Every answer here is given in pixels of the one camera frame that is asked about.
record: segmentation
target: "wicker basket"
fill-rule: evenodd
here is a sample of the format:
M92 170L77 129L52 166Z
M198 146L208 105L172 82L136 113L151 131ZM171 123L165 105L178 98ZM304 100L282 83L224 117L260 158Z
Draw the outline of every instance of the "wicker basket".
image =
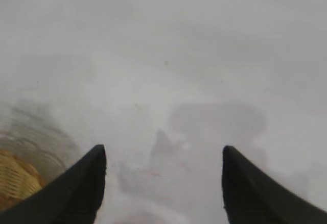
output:
M44 185L31 164L10 151L0 150L0 211L28 198Z

